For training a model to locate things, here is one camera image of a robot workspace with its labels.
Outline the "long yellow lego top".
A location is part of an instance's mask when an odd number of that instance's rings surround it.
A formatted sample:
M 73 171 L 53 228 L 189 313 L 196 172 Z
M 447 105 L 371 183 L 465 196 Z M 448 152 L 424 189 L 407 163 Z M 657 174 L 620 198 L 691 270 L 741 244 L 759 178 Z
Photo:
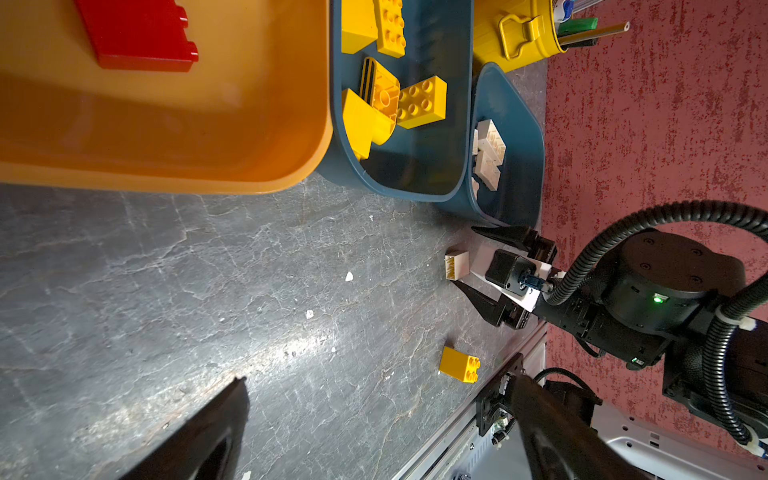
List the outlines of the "long yellow lego top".
M 394 58 L 405 55 L 405 21 L 402 0 L 375 0 L 374 12 L 378 28 L 377 51 Z

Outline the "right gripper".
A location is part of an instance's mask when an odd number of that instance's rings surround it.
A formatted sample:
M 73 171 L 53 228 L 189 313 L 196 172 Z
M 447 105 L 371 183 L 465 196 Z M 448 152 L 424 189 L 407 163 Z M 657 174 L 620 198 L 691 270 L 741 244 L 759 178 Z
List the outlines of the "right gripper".
M 557 255 L 555 242 L 542 237 L 538 231 L 528 226 L 472 226 L 471 230 L 485 238 L 520 250 L 530 259 L 552 264 Z M 558 280 L 555 278 L 552 282 L 546 282 L 527 277 L 523 278 L 523 282 L 540 290 L 543 295 L 553 291 Z M 513 303 L 504 294 L 500 294 L 494 300 L 462 281 L 452 281 L 452 284 L 466 296 L 486 323 L 494 327 L 506 324 L 513 329 L 522 329 L 527 324 L 530 313 Z

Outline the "yellow rectangular bin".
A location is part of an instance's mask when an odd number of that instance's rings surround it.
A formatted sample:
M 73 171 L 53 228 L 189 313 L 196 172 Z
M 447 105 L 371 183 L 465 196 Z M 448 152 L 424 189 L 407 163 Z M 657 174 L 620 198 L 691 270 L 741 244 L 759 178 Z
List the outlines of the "yellow rectangular bin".
M 327 1 L 187 1 L 186 73 L 107 70 L 71 1 L 1 5 L 1 179 L 47 187 L 263 194 L 333 134 Z

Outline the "white long lego bottom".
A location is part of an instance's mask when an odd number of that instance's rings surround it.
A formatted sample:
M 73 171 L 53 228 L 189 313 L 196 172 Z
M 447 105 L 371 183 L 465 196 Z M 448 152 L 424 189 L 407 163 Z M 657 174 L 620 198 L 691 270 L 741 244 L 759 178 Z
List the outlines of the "white long lego bottom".
M 473 172 L 490 191 L 498 190 L 501 171 L 490 154 L 483 150 L 478 151 L 475 156 Z

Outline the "red lego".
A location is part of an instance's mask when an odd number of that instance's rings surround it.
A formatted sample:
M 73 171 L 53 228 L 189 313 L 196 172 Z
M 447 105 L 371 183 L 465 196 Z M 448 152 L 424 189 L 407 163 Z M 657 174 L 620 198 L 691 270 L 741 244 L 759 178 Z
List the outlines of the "red lego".
M 188 72 L 199 61 L 188 15 L 174 0 L 76 0 L 100 67 Z

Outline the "white long lego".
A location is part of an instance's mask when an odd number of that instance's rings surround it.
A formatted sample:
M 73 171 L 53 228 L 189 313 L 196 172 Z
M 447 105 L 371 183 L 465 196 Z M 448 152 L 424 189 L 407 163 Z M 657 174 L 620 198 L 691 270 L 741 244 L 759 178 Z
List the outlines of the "white long lego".
M 490 154 L 483 150 L 478 151 L 475 156 L 473 172 L 490 191 L 498 190 L 501 171 Z
M 479 121 L 476 126 L 478 150 L 494 154 L 499 162 L 504 160 L 506 144 L 492 119 Z

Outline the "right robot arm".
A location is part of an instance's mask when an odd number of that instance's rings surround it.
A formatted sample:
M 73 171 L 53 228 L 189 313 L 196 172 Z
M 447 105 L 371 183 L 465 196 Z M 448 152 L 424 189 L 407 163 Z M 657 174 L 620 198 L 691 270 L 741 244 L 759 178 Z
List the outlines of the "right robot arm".
M 470 285 L 462 292 L 493 326 L 519 329 L 536 317 L 593 357 L 611 355 L 631 370 L 662 364 L 666 397 L 765 458 L 767 326 L 753 312 L 767 302 L 767 281 L 748 282 L 739 259 L 664 231 L 685 222 L 767 236 L 767 213 L 757 207 L 667 203 L 613 223 L 560 271 L 555 244 L 532 228 L 483 227 L 500 248 L 474 272 L 499 295 Z

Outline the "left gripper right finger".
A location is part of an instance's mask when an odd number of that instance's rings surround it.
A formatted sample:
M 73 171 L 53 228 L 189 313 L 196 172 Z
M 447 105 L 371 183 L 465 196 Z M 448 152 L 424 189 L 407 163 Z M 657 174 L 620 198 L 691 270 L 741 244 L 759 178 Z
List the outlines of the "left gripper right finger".
M 510 411 L 519 425 L 534 479 L 644 477 L 527 376 L 511 380 Z

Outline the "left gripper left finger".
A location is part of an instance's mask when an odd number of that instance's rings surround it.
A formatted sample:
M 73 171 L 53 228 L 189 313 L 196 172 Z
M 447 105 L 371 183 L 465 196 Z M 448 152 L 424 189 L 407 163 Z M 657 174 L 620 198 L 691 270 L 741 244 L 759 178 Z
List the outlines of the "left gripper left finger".
M 249 414 L 244 377 L 235 378 L 125 479 L 233 479 Z

